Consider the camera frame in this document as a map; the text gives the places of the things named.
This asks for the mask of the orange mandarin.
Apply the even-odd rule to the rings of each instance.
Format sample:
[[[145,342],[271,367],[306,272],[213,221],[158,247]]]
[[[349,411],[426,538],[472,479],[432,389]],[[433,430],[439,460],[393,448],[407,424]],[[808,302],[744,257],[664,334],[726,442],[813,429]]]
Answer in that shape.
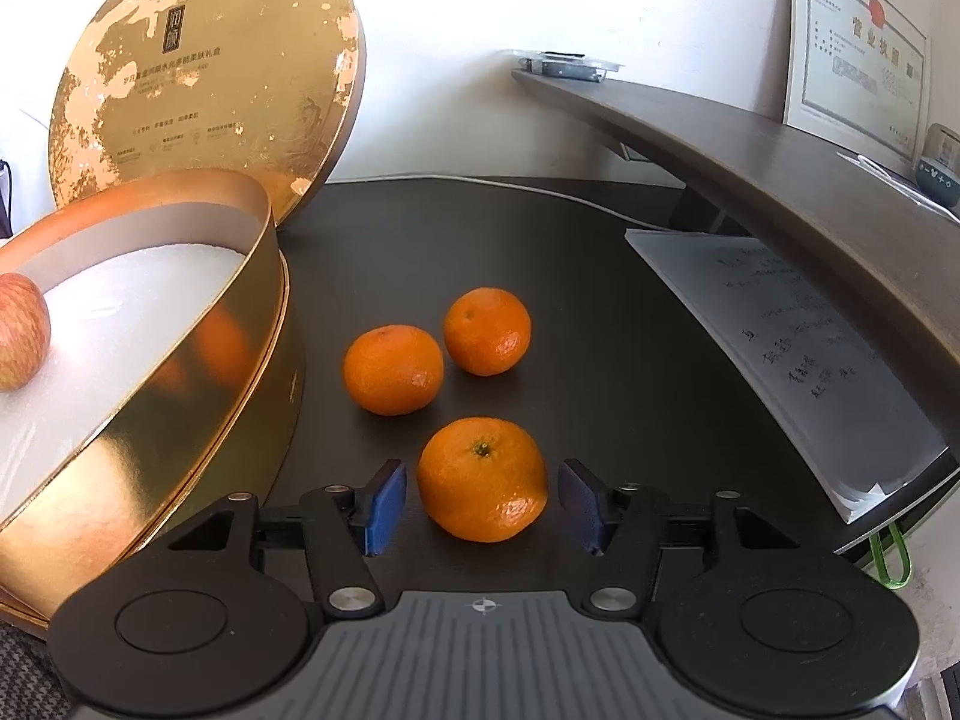
[[[379,416],[421,410],[438,397],[443,351],[415,325],[382,325],[353,341],[343,356],[343,383],[356,405]]]
[[[416,484],[425,514],[473,543],[519,535],[548,502],[548,468],[534,437],[488,416],[441,427],[421,450]]]
[[[464,371],[491,377],[509,371],[532,343],[532,319],[517,296],[501,288],[475,288],[449,307],[444,344]]]

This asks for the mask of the gold round box lid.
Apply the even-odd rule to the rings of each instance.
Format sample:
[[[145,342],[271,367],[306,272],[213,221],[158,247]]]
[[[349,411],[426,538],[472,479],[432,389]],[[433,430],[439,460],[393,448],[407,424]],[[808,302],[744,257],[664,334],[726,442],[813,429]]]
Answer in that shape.
[[[221,167],[285,223],[331,175],[363,85],[355,0],[106,0],[53,101],[53,201]]]

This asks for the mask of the gold round box base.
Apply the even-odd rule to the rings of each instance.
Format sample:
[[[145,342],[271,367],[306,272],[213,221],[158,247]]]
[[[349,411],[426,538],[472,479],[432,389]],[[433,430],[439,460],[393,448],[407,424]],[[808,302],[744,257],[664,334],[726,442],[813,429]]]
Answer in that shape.
[[[32,483],[2,522],[2,619],[46,637],[62,603],[233,491],[270,493],[290,447],[304,349],[267,192],[226,169],[114,185],[54,211],[2,249],[43,288],[164,244],[241,254],[238,270],[132,392]]]

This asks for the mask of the white paper stack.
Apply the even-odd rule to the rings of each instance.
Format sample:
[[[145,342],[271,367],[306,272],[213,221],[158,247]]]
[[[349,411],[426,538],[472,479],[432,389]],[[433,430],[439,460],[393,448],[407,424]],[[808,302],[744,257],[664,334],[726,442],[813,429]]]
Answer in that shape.
[[[843,522],[946,453],[872,346],[758,239],[630,229],[626,242],[736,365]]]

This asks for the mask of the dark wooden raised shelf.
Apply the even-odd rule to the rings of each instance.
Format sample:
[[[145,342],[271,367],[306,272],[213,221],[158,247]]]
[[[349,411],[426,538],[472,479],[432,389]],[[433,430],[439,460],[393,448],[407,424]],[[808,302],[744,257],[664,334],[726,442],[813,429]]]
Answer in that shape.
[[[524,91],[647,154],[820,268],[892,358],[958,372],[958,226],[827,142],[692,94],[517,70]]]

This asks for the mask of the red yellow apple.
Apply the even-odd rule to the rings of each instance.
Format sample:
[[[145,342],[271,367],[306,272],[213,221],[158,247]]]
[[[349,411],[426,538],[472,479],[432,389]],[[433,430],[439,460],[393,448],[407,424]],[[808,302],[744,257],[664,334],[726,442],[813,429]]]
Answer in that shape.
[[[25,387],[46,362],[50,316],[37,284],[21,273],[3,273],[0,294],[0,388]]]

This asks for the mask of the small plastic bag with item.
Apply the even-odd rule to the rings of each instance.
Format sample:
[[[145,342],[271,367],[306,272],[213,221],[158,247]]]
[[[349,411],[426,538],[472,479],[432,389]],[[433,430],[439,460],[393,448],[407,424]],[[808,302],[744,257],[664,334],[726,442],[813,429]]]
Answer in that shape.
[[[591,59],[576,52],[519,52],[517,66],[527,73],[576,82],[602,83],[610,73],[622,70],[622,64]]]

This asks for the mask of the small green desk calendar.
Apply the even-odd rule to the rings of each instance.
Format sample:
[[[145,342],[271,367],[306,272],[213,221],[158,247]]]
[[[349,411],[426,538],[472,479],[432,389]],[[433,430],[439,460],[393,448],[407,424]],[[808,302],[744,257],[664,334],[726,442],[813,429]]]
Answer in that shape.
[[[933,202],[950,211],[960,203],[960,137],[940,124],[931,124],[923,153],[916,163],[916,185]]]

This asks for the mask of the framed business licence certificate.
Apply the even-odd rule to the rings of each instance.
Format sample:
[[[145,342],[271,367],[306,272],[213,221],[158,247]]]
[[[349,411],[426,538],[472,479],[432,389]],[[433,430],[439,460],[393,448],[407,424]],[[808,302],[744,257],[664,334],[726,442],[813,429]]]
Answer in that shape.
[[[932,0],[791,0],[782,120],[905,176],[929,110]]]

